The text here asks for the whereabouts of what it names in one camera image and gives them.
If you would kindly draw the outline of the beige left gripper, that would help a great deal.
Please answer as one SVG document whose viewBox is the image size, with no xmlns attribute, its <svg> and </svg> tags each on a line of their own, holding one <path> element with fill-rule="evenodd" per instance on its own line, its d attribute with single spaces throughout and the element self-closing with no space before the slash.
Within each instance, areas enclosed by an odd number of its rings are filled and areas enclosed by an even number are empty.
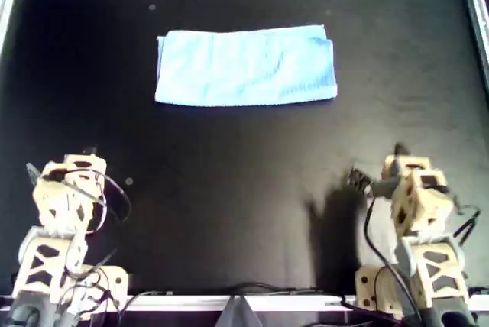
<svg viewBox="0 0 489 327">
<path fill-rule="evenodd" d="M 105 159 L 96 156 L 96 147 L 85 147 L 83 154 L 66 154 L 60 163 L 50 161 L 41 172 L 41 177 L 66 177 L 69 174 L 89 175 L 106 173 Z"/>
</svg>

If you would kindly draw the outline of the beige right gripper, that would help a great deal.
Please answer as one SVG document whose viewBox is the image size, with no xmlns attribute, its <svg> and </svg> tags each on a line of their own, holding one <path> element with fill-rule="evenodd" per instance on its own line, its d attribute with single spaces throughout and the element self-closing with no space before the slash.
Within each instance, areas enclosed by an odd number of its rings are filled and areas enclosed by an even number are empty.
<svg viewBox="0 0 489 327">
<path fill-rule="evenodd" d="M 432 165 L 428 157 L 409 155 L 409 149 L 404 143 L 396 143 L 394 145 L 393 154 L 387 156 L 384 161 L 384 180 L 402 180 L 407 178 L 413 170 L 432 169 Z"/>
</svg>

